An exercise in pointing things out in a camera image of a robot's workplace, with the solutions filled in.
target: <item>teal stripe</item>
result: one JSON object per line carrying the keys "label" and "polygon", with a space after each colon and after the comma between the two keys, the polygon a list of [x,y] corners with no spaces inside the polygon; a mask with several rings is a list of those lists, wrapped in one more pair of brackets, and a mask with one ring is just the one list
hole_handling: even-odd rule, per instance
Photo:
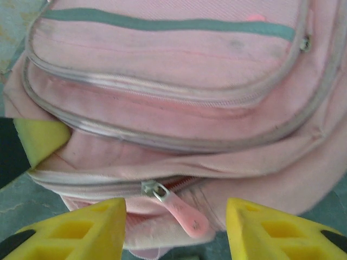
{"label": "teal stripe", "polygon": [[213,19],[146,20],[112,14],[98,9],[75,8],[47,10],[42,17],[57,21],[97,22],[141,31],[205,30],[241,32],[274,36],[292,41],[295,30],[285,25],[266,22],[225,22]]}

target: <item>metal zipper slider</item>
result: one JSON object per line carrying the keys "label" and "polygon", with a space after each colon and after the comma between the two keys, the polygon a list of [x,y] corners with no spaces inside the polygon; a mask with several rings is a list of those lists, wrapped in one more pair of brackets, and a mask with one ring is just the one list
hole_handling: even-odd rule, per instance
{"label": "metal zipper slider", "polygon": [[145,181],[142,183],[142,190],[145,195],[156,197],[190,237],[200,238],[208,232],[207,218],[164,185],[156,181]]}

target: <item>pink backpack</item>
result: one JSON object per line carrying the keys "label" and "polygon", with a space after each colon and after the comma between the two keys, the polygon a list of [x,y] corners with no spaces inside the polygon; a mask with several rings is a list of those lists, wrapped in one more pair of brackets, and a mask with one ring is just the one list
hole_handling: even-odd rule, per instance
{"label": "pink backpack", "polygon": [[239,197],[292,214],[347,168],[346,0],[56,0],[6,116],[72,128],[30,172],[70,210],[125,197],[124,248],[157,259],[225,230]]}

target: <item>side zipper pull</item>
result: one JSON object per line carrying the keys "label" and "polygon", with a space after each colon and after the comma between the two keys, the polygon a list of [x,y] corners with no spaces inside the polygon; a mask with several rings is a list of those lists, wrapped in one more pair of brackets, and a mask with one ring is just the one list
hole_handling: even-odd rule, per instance
{"label": "side zipper pull", "polygon": [[199,210],[170,192],[164,185],[158,183],[153,189],[153,194],[170,211],[190,237],[200,238],[208,232],[208,219]]}

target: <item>yellow foam block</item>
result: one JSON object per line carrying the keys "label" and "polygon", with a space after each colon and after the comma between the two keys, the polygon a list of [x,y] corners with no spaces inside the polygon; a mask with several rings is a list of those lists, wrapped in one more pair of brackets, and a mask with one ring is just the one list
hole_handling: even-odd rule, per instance
{"label": "yellow foam block", "polygon": [[62,122],[15,118],[14,125],[32,167],[70,138],[69,128]]}
{"label": "yellow foam block", "polygon": [[19,230],[36,233],[4,260],[120,260],[125,218],[117,198],[35,223]]}
{"label": "yellow foam block", "polygon": [[338,231],[246,200],[228,200],[226,224],[233,260],[347,259],[321,233]]}

